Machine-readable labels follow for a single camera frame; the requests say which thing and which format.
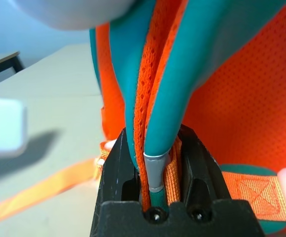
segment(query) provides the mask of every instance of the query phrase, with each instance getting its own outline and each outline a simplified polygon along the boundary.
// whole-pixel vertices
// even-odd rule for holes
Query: teal padding
[[[110,24],[110,47],[114,72],[125,101],[125,121],[130,155],[138,168],[133,142],[136,91],[145,38],[155,0],[138,1],[124,17]]]
[[[157,193],[149,192],[149,195],[151,197],[152,206],[158,206],[162,208],[164,211],[168,211],[165,189],[162,189]]]
[[[223,165],[220,165],[220,169],[222,171],[234,172],[234,173],[240,173],[240,174],[266,175],[266,176],[276,175],[276,173],[270,169],[266,169],[266,168],[258,167],[254,165],[223,164]],[[259,220],[259,223],[266,235],[277,233],[286,228],[285,221]]]
[[[168,151],[192,92],[254,37],[285,3],[286,0],[188,2],[149,120],[144,149],[147,155]]]
[[[98,82],[99,89],[101,91],[102,88],[101,88],[101,83],[100,83],[100,75],[99,75],[99,68],[98,68],[98,61],[97,61],[97,45],[96,45],[96,29],[95,28],[89,30],[89,39],[90,39],[90,49],[91,49],[96,79]]]

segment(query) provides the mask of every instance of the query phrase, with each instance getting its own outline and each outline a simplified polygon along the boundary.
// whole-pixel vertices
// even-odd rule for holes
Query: orange mesh
[[[158,0],[156,2],[141,59],[134,113],[134,144],[140,172],[144,211],[150,207],[147,173],[143,157],[147,106],[159,60],[179,4],[179,0]]]
[[[181,162],[180,162],[181,140],[176,139],[169,155],[171,162],[165,168],[164,183],[167,204],[180,201]]]
[[[124,102],[111,61],[109,24],[96,28],[96,44],[102,95],[105,105],[102,108],[103,130],[106,138],[113,140],[119,136],[121,130],[125,127],[125,122]]]
[[[219,164],[286,167],[286,6],[193,93],[183,123]]]

